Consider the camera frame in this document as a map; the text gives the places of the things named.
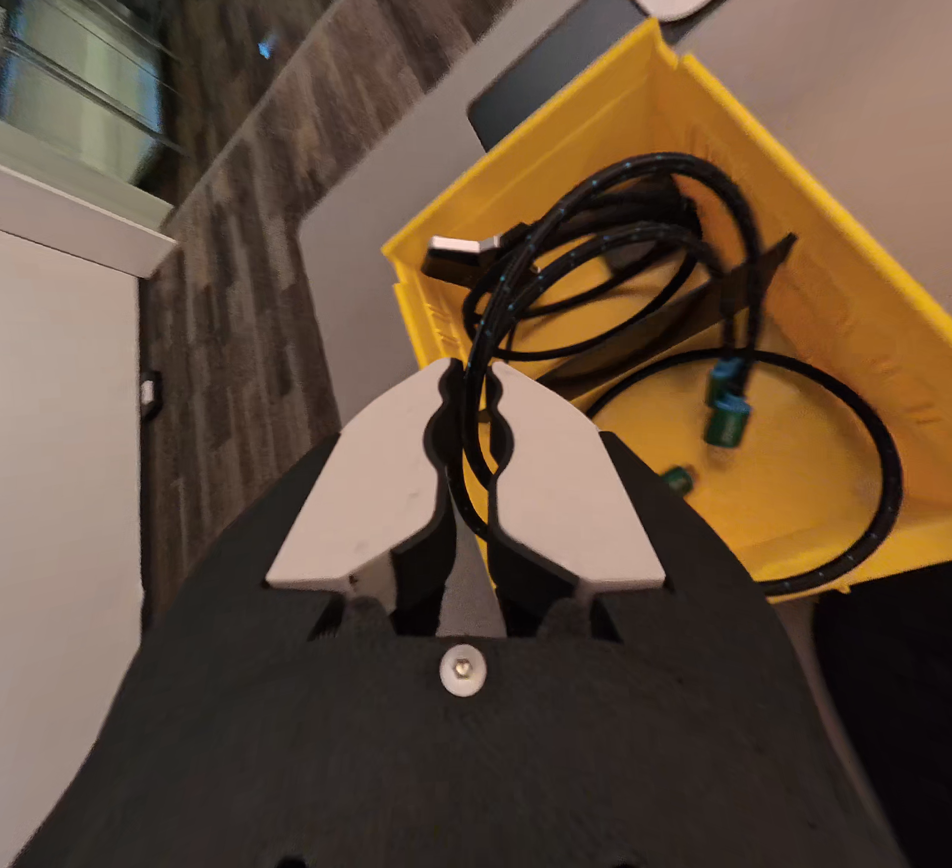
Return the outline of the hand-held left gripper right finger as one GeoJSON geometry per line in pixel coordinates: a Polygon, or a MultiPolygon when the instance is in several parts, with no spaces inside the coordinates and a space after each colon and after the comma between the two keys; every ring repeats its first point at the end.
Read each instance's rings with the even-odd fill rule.
{"type": "Polygon", "coordinates": [[[498,430],[487,560],[505,595],[657,589],[665,573],[597,426],[540,382],[496,362],[498,430]]]}

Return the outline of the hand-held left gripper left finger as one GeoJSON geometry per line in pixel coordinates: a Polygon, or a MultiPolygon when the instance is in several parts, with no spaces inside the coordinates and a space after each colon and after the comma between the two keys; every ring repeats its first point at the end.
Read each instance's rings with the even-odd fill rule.
{"type": "Polygon", "coordinates": [[[456,361],[438,360],[345,426],[268,570],[276,589],[435,595],[456,554],[446,477],[456,361]]]}

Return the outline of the grey hdmi hub silver edge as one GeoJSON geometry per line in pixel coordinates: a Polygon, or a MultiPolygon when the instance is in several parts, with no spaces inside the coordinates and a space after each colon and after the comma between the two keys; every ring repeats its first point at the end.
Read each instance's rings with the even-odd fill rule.
{"type": "Polygon", "coordinates": [[[472,289],[497,263],[507,261],[532,231],[533,225],[520,222],[506,232],[482,241],[435,236],[427,245],[422,275],[472,289]]]}

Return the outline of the yellow plastic bin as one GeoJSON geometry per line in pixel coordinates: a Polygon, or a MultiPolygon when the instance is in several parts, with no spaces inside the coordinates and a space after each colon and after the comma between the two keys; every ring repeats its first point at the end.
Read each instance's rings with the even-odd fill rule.
{"type": "MultiPolygon", "coordinates": [[[[422,275],[433,237],[482,241],[520,222],[534,224],[610,165],[666,152],[718,167],[754,212],[766,289],[757,349],[812,364],[859,393],[886,423],[901,459],[903,503],[882,546],[826,588],[775,600],[848,591],[949,561],[950,315],[714,76],[696,59],[678,57],[655,20],[608,49],[383,247],[420,367],[452,358],[467,368],[472,340],[464,304],[482,287],[475,307],[480,318],[493,290],[490,274],[502,273],[516,251],[465,289],[422,275]]],[[[747,263],[720,199],[694,180],[660,175],[604,192],[601,203],[567,222],[537,255],[523,285],[592,236],[627,234],[650,221],[707,243],[723,277],[747,263]]],[[[493,476],[498,430],[486,398],[493,396],[487,385],[494,363],[538,381],[710,280],[708,268],[675,244],[626,242],[578,266],[531,303],[490,360],[479,403],[479,440],[493,476]]],[[[584,414],[637,369],[707,348],[716,348],[714,329],[564,399],[584,414]]],[[[659,560],[660,525],[649,521],[660,517],[662,526],[673,527],[699,517],[703,537],[725,542],[755,584],[825,564],[861,536],[878,503],[880,468],[868,433],[820,386],[754,363],[746,387],[752,414],[741,445],[708,445],[708,380],[716,364],[695,362],[649,377],[591,420],[659,560]],[[697,470],[687,497],[660,478],[676,465],[697,470]]],[[[541,616],[571,595],[505,595],[498,588],[487,560],[489,489],[477,481],[461,446],[458,493],[477,526],[491,579],[503,599],[541,616]]]]}

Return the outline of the black bin divider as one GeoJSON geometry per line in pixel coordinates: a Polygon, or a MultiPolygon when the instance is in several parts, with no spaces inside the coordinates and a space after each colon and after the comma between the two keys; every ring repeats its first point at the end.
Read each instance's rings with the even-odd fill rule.
{"type": "Polygon", "coordinates": [[[538,381],[563,398],[573,399],[710,329],[715,330],[715,346],[720,348],[721,314],[744,313],[749,304],[749,279],[749,264],[742,264],[723,279],[710,280],[665,303],[598,347],[542,374],[538,381]]]}

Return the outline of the white cabinet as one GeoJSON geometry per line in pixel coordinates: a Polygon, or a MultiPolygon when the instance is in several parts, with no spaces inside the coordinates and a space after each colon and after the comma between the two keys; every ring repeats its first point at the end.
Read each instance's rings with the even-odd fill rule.
{"type": "Polygon", "coordinates": [[[138,650],[139,281],[170,207],[26,132],[1,150],[1,862],[83,764],[138,650]]]}

